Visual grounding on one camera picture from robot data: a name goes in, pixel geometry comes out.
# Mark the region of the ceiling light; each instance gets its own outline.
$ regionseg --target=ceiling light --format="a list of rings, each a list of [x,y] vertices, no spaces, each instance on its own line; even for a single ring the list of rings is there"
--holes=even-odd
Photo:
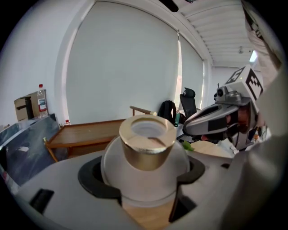
[[[253,52],[252,52],[252,55],[251,55],[251,57],[250,57],[250,60],[249,60],[249,62],[255,62],[257,57],[258,57],[258,56],[257,56],[257,53],[256,53],[256,51],[255,51],[255,50],[253,50]]]

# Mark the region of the green leaf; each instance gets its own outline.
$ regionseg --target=green leaf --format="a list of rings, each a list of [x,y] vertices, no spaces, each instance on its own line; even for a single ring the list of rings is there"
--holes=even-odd
[[[189,150],[189,151],[194,151],[194,148],[191,147],[190,143],[188,141],[184,141],[182,143],[182,146],[184,147],[184,149]]]

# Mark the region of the roller blind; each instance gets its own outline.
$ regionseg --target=roller blind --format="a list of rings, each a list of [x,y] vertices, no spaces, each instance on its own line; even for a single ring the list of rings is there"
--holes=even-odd
[[[73,43],[67,69],[71,123],[124,119],[173,100],[177,32],[141,10],[97,2]]]
[[[184,88],[195,91],[195,104],[200,108],[203,86],[203,61],[194,48],[180,35],[182,53],[182,93]]]

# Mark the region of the plastic bottle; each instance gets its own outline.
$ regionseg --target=plastic bottle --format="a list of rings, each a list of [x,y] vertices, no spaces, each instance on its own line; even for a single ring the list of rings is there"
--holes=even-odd
[[[40,118],[48,116],[45,91],[43,89],[42,84],[39,85],[39,91],[37,93],[37,99],[38,99],[38,108],[39,108]]]

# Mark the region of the wooden frame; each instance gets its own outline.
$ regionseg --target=wooden frame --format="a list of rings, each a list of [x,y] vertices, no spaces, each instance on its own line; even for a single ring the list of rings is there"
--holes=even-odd
[[[141,113],[145,113],[145,114],[149,114],[149,115],[153,115],[153,116],[157,116],[156,112],[152,112],[149,110],[145,110],[145,109],[141,109],[135,106],[130,106],[130,109],[132,109],[132,116],[135,116],[135,111],[141,112]]]
[[[124,121],[125,119],[119,119],[119,120],[112,120],[112,121],[102,121],[102,122],[94,122],[94,123],[86,123],[86,124],[73,124],[73,125],[64,125],[62,127],[60,127],[60,129],[51,137],[51,139],[49,141],[47,141],[46,138],[44,138],[44,143],[45,146],[48,150],[48,152],[50,153],[50,155],[52,156],[52,158],[54,159],[55,162],[58,162],[57,158],[55,157],[52,149],[53,148],[68,148],[68,155],[72,152],[72,148],[73,147],[77,147],[77,146],[91,146],[91,145],[101,145],[104,143],[109,143],[111,140],[113,140],[113,138],[116,135],[111,135],[108,137],[102,137],[102,138],[95,138],[93,140],[87,140],[87,141],[81,141],[81,142],[67,142],[67,143],[53,143],[53,140],[64,131],[64,129],[71,129],[73,127],[80,127],[80,126],[89,126],[89,125],[97,125],[97,124],[111,124],[111,123],[122,123],[122,121]]]

